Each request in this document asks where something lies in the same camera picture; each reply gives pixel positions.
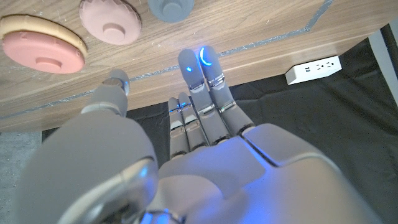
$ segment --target pink round object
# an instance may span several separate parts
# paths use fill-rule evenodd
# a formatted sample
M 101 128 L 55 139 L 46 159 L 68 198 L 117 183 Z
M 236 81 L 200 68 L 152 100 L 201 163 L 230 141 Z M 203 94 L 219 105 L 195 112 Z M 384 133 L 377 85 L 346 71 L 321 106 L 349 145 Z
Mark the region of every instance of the pink round object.
M 4 36 L 2 46 L 14 61 L 43 72 L 74 73 L 85 65 L 76 47 L 47 34 L 12 32 Z
M 120 0 L 84 0 L 80 19 L 89 33 L 109 44 L 130 44 L 141 33 L 138 15 Z

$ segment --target black backdrop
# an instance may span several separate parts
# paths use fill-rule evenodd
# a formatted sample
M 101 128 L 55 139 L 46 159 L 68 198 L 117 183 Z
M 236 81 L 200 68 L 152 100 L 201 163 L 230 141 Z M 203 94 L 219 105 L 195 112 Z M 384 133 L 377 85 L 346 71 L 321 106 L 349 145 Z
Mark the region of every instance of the black backdrop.
M 385 223 L 398 223 L 397 105 L 368 39 L 340 60 L 343 69 L 330 77 L 288 86 L 279 75 L 231 92 L 255 124 L 276 124 L 319 148 Z M 168 161 L 167 104 L 132 110 L 127 117 L 144 128 L 159 165 Z

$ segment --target wooden surface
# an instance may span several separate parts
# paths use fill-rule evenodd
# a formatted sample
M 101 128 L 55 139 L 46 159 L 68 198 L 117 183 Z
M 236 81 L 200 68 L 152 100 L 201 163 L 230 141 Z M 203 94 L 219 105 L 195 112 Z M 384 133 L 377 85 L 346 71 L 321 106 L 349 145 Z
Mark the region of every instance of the wooden surface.
M 328 1 L 196 0 L 190 16 L 176 24 L 157 20 L 145 0 L 128 2 L 140 14 L 143 29 L 136 42 L 125 46 L 92 37 L 80 23 L 78 1 L 0 3 L 1 16 L 31 14 L 73 30 L 85 41 L 89 53 L 81 72 L 54 75 L 22 67 L 1 52 L 0 131 L 60 126 L 79 113 L 90 94 L 77 96 L 95 89 L 112 68 L 121 68 L 134 78 L 176 65 L 183 48 L 197 51 L 202 45 L 212 45 L 218 52 L 225 52 L 289 33 L 304 28 Z M 398 16 L 396 0 L 329 3 L 310 32 L 221 57 L 228 84 L 279 75 L 295 64 L 342 54 Z M 181 91 L 187 91 L 187 87 L 179 70 L 133 81 L 129 109 L 167 101 Z

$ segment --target electrical socket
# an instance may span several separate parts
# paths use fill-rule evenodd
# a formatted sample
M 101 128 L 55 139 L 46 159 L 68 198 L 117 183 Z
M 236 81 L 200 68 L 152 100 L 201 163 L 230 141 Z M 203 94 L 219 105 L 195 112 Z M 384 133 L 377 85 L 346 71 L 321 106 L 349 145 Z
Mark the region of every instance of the electrical socket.
M 341 70 L 338 56 L 293 66 L 286 73 L 288 85 L 328 77 Z

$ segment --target gray knob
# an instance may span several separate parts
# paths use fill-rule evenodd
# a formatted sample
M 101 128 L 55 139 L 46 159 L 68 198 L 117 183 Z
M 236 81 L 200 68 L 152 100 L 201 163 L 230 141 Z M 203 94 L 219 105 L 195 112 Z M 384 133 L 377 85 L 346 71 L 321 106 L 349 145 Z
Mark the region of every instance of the gray knob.
M 192 11 L 194 0 L 148 0 L 150 11 L 165 22 L 180 22 Z

